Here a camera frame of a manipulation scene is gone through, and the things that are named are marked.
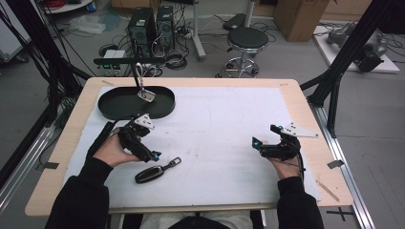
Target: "black key fob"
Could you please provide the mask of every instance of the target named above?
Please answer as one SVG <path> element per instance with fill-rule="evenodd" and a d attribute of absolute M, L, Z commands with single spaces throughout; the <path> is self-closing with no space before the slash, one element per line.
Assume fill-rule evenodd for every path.
<path fill-rule="evenodd" d="M 165 170 L 175 167 L 180 162 L 181 159 L 179 157 L 176 157 L 172 159 L 166 166 L 157 165 L 154 167 L 150 167 L 149 169 L 145 169 L 135 176 L 135 181 L 137 183 L 146 183 L 154 180 L 158 177 L 161 177 L 164 174 Z"/>
<path fill-rule="evenodd" d="M 161 177 L 163 174 L 164 174 L 163 167 L 161 165 L 158 165 L 138 173 L 135 176 L 135 181 L 137 183 L 146 183 L 148 181 Z"/>

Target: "white paper sheet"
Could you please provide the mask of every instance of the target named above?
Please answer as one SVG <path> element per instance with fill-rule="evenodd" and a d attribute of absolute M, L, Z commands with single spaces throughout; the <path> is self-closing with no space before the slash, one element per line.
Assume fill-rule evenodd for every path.
<path fill-rule="evenodd" d="M 102 88 L 98 97 L 113 89 Z M 172 114 L 153 119 L 156 126 L 142 143 L 162 152 L 158 162 L 130 162 L 114 169 L 106 181 L 110 207 L 160 207 L 277 202 L 275 170 L 251 147 L 255 136 L 268 144 L 280 137 L 269 125 L 291 122 L 281 92 L 275 88 L 170 88 L 176 96 Z M 77 175 L 87 150 L 108 120 L 95 105 L 65 181 Z M 126 124 L 120 121 L 118 126 Z M 135 175 L 179 156 L 182 163 L 163 177 L 136 184 Z M 306 190 L 320 195 L 306 163 Z"/>

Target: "black tray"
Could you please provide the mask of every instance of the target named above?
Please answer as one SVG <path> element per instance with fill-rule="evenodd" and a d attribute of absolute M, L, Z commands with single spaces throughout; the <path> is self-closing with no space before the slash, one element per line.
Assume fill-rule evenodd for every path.
<path fill-rule="evenodd" d="M 98 100 L 102 115 L 110 120 L 118 120 L 127 115 L 149 114 L 150 118 L 161 118 L 173 112 L 176 106 L 173 92 L 161 86 L 144 87 L 156 94 L 152 102 L 138 97 L 139 87 L 119 87 L 103 94 Z"/>

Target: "hand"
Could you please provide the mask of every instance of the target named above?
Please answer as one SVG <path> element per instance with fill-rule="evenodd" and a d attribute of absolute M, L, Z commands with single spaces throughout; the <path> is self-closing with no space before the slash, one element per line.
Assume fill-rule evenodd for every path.
<path fill-rule="evenodd" d="M 106 162 L 113 168 L 125 162 L 140 161 L 139 158 L 132 154 L 127 154 L 122 149 L 118 135 L 108 137 L 93 157 Z"/>
<path fill-rule="evenodd" d="M 301 175 L 297 156 L 284 161 L 279 158 L 269 158 L 268 160 L 276 169 L 279 179 L 299 177 Z"/>

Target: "person's arm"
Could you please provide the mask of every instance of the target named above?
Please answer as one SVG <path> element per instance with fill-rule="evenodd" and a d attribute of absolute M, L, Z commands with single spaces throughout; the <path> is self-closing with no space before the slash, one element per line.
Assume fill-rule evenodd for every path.
<path fill-rule="evenodd" d="M 307 194 L 300 177 L 298 158 L 286 161 L 271 159 L 280 178 L 277 216 L 280 229 L 323 229 L 324 224 L 316 199 Z"/>
<path fill-rule="evenodd" d="M 114 167 L 136 160 L 123 151 L 117 135 L 109 137 L 63 186 L 45 228 L 105 228 L 110 200 L 104 182 Z"/>

